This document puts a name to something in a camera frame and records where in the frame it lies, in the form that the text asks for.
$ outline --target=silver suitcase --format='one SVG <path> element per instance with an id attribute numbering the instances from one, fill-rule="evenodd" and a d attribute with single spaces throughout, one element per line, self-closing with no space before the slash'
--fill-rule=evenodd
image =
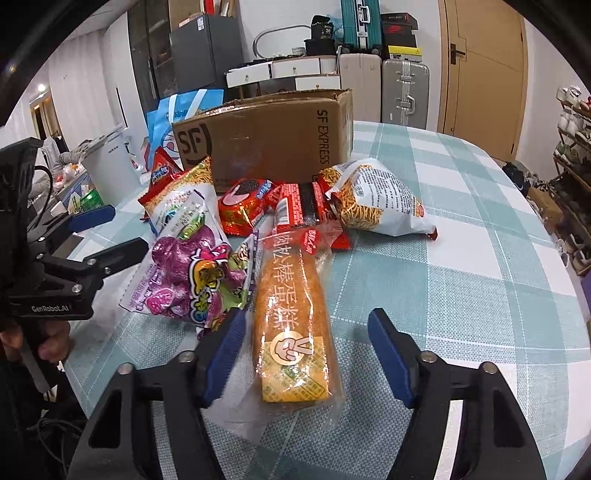
<path id="1" fill-rule="evenodd" d="M 382 64 L 382 122 L 427 128 L 429 68 L 408 60 Z"/>

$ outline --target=plaid tablecloth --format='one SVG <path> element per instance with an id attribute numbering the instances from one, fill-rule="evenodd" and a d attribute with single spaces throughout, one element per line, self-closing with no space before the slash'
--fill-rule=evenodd
<path id="1" fill-rule="evenodd" d="M 368 340 L 368 313 L 383 307 L 420 348 L 471 367 L 495 362 L 530 424 L 548 479 L 564 478 L 591 432 L 591 351 L 573 286 L 542 224 L 493 160 L 466 141 L 358 122 L 354 150 L 355 158 L 376 157 L 409 186 L 434 216 L 439 238 L 351 232 L 353 249 L 334 255 L 326 292 L 347 395 L 337 427 L 320 430 L 322 410 L 266 427 L 229 426 L 215 409 L 207 411 L 226 476 L 386 477 L 411 412 L 392 397 Z M 130 199 L 111 223 L 88 233 L 72 258 L 135 236 L 153 241 L 140 215 Z M 94 318 L 73 328 L 76 346 L 66 372 L 87 414 L 117 365 L 160 365 L 194 345 L 190 325 L 117 306 L 129 276 L 110 278 L 96 297 Z M 240 387 L 233 380 L 240 368 L 232 373 L 232 391 Z M 161 440 L 161 406 L 154 410 L 163 472 L 174 478 L 170 450 Z M 454 403 L 438 478 L 451 470 L 449 439 L 454 432 L 457 438 L 460 415 Z"/>

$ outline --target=doraemon bag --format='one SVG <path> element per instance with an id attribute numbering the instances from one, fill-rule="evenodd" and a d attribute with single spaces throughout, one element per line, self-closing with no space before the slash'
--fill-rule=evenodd
<path id="1" fill-rule="evenodd" d="M 152 168 L 154 152 L 162 146 L 166 153 L 181 166 L 177 141 L 173 134 L 173 122 L 191 118 L 197 111 L 204 111 L 220 106 L 223 103 L 223 90 L 200 89 L 195 92 L 179 93 L 168 98 L 163 98 L 158 104 L 152 129 L 148 129 L 150 135 L 150 156 L 147 169 Z"/>

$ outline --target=human hand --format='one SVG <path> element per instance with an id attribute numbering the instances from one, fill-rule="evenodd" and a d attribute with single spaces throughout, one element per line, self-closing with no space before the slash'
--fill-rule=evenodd
<path id="1" fill-rule="evenodd" d="M 52 364 L 66 358 L 70 351 L 70 322 L 64 320 L 46 320 L 42 328 L 48 338 L 38 349 L 39 358 Z M 0 333 L 0 340 L 4 346 L 6 356 L 11 361 L 20 359 L 22 348 L 22 329 L 16 323 L 12 323 L 6 330 Z"/>

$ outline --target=screw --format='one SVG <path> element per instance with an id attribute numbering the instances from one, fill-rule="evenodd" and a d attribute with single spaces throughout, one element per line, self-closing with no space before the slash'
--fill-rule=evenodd
<path id="1" fill-rule="evenodd" d="M 492 362 L 484 362 L 482 369 L 488 374 L 496 374 L 499 371 L 499 367 Z"/>
<path id="2" fill-rule="evenodd" d="M 424 352 L 421 352 L 421 360 L 428 364 L 433 364 L 437 361 L 437 355 L 429 350 L 425 350 Z"/>
<path id="3" fill-rule="evenodd" d="M 182 364 L 188 364 L 195 359 L 195 354 L 191 350 L 186 350 L 178 355 L 178 361 Z"/>
<path id="4" fill-rule="evenodd" d="M 130 363 L 124 363 L 117 367 L 117 373 L 119 375 L 127 375 L 134 371 L 134 365 Z"/>

